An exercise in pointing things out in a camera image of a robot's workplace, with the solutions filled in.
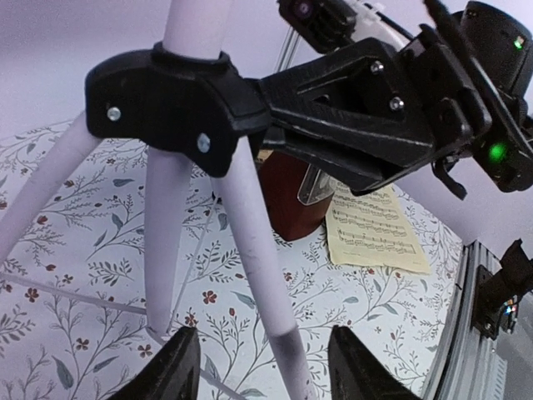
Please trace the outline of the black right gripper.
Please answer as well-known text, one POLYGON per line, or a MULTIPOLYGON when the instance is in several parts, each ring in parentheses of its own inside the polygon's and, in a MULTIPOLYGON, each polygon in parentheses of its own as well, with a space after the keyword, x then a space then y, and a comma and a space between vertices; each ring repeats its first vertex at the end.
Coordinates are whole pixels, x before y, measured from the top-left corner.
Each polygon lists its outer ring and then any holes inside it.
POLYGON ((272 118, 286 125, 261 132, 260 148, 309 163, 356 196, 413 173, 434 154, 463 152, 492 117, 436 30, 420 29, 400 53, 370 37, 260 79, 272 118))

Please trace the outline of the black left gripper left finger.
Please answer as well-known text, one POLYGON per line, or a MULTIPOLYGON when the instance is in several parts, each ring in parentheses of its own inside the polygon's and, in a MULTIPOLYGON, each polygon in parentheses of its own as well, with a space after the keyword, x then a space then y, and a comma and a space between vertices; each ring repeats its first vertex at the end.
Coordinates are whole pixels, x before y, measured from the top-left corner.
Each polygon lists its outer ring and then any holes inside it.
POLYGON ((201 347, 194 327, 181 327, 156 356, 109 400, 197 399, 201 347))

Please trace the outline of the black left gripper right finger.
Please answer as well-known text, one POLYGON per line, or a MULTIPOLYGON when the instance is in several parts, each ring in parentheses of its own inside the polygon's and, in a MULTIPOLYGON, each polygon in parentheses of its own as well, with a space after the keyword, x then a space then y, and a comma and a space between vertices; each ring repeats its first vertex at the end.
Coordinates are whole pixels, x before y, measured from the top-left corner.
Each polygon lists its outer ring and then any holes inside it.
POLYGON ((416 400, 348 327, 334 326, 328 348, 333 400, 416 400))

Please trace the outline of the clear plastic metronome cover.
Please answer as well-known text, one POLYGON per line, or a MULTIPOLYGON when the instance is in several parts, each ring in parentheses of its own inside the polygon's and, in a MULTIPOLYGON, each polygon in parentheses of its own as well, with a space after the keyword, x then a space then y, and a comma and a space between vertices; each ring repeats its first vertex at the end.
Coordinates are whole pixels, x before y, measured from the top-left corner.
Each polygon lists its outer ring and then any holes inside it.
POLYGON ((311 206, 327 199, 334 192, 331 176, 320 168, 309 165, 296 197, 302 205, 311 206))

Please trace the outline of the dark red wooden metronome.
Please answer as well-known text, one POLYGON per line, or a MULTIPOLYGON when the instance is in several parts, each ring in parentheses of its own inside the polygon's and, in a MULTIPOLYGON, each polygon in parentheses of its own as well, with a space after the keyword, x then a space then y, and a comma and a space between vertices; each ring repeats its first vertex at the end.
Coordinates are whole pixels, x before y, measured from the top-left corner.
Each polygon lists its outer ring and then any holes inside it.
POLYGON ((293 242, 315 232, 324 221, 332 196, 304 205, 298 198, 309 164, 282 152, 273 152, 261 165, 258 177, 271 227, 293 242))

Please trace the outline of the yellow sheet music page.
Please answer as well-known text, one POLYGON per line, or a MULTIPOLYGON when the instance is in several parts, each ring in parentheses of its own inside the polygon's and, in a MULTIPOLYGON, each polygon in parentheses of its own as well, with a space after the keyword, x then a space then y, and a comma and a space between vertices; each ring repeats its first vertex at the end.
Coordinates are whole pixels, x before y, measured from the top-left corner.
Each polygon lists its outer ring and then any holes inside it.
POLYGON ((331 262, 428 274, 431 267, 392 186, 356 197, 336 182, 326 212, 331 262))

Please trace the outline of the white tripod music stand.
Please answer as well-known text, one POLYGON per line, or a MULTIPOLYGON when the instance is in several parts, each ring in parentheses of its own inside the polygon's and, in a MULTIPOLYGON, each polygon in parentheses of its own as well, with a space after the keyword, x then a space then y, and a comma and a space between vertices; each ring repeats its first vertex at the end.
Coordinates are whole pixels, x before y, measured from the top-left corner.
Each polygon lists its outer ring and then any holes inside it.
POLYGON ((147 323, 167 333, 192 169, 217 185, 244 273, 288 395, 316 391, 272 236, 249 138, 271 125, 268 106, 222 51, 232 3, 172 2, 163 39, 86 77, 85 109, 33 171, 1 220, 6 258, 47 201, 105 138, 147 147, 144 283, 147 323))

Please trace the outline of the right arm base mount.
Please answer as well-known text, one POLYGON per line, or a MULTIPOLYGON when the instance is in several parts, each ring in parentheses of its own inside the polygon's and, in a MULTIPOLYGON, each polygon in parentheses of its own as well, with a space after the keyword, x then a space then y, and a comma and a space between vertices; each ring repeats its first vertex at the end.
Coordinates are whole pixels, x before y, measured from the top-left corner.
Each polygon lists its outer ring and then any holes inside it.
POLYGON ((532 260, 516 239, 499 260, 501 269, 492 273, 480 264, 476 271, 471 326, 481 336, 495 341, 501 329, 513 333, 521 299, 532 291, 532 260))

